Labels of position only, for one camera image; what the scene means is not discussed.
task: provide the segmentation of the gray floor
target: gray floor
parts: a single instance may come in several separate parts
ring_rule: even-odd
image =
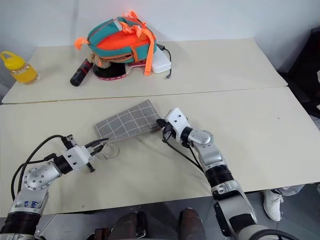
[[[284,197],[280,222],[272,221],[265,215],[261,193],[251,193],[247,196],[256,211],[259,224],[288,232],[300,240],[319,240],[320,195],[316,187],[316,184],[307,184],[299,194]],[[148,217],[150,233],[154,238],[176,240],[179,213],[187,207],[192,207],[203,221],[207,239],[224,240],[213,204],[211,197],[200,197],[105,209],[90,214],[44,215],[38,225],[37,234],[45,236],[47,240],[85,240],[95,229],[111,226],[130,211],[144,211]],[[0,218],[0,226],[3,221],[4,218]]]

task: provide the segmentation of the black charging cable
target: black charging cable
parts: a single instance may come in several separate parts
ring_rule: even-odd
[[[161,44],[156,44],[157,45],[157,47],[161,50],[161,51],[163,51],[163,50],[166,50],[167,52],[168,52],[168,54],[169,54],[169,57],[170,57],[170,62],[171,62],[171,53],[170,53],[170,51],[168,50],[168,49],[166,49],[166,47],[165,46],[163,46],[163,45],[161,45]],[[169,74],[165,77],[166,79],[169,79],[170,77],[171,77],[171,70],[172,70],[172,66],[170,67],[170,72],[169,72]]]

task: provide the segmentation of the black handle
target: black handle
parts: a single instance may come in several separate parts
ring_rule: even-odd
[[[75,74],[70,79],[70,83],[73,86],[78,87],[82,83],[82,81],[85,79],[85,76],[87,75],[89,70],[92,68],[92,66],[93,66],[93,63],[90,63],[88,62],[88,59],[85,59],[81,64],[81,66],[77,69]]]

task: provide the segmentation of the yellow cap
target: yellow cap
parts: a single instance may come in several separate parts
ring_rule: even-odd
[[[0,57],[4,62],[4,66],[9,70],[18,70],[25,65],[25,60],[22,57],[15,55],[10,51],[3,51],[0,53]]]

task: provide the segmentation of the white power bank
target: white power bank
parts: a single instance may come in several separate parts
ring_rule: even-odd
[[[159,49],[159,47],[156,47],[156,51],[153,54],[153,59],[152,59],[152,71],[156,74],[159,74],[170,69],[171,69],[170,60],[163,53],[163,51]]]

